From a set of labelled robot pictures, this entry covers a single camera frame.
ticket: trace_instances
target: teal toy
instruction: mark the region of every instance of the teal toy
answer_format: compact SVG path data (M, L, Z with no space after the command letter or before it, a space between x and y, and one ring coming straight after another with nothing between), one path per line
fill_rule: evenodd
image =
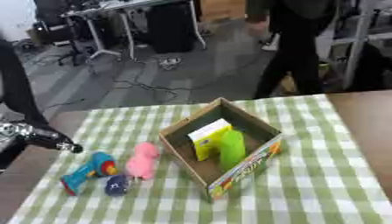
M237 130L226 131L220 139L220 167L228 171L245 158L243 135Z
M109 154L98 151L93 154L90 161L81 166L71 175L61 177L66 192L69 195L79 194L79 186L92 176L109 176L116 174L115 160Z

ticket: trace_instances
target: cardboard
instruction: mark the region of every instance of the cardboard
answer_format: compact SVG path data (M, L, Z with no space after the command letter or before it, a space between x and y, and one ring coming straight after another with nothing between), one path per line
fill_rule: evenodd
M193 144L187 134L224 118L235 130L244 135L247 156L237 166L224 172L219 155L198 161ZM254 172L266 167L268 160L280 152L282 133L254 115L224 98L219 98L195 114L163 129L159 138L165 152L187 171L209 201L220 198L232 185Z

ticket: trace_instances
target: pink toy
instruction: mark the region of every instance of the pink toy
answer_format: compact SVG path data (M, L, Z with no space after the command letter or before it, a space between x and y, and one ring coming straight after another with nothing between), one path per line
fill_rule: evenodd
M135 178L151 179L153 176L154 158L159 156L152 143L140 143L135 146L135 155L125 165L128 174Z

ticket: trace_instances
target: green checkered tablecloth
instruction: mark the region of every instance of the green checkered tablecloth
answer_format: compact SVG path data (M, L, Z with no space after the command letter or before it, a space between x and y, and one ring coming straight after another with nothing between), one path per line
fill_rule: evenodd
M85 153L62 152L10 223L392 223L392 207L368 163L324 95L236 103L280 129L283 153L258 177L250 175L209 204L166 155L155 177L110 198L107 179L89 180L80 196L67 196L61 175L93 151L106 151L123 167L135 144L204 105L111 108L89 113L74 136Z

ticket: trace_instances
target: dark blue toy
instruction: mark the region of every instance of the dark blue toy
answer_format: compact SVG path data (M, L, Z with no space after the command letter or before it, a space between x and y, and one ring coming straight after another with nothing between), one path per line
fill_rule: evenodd
M130 187L130 180L125 174L115 175L108 180L105 193L108 196L123 196Z

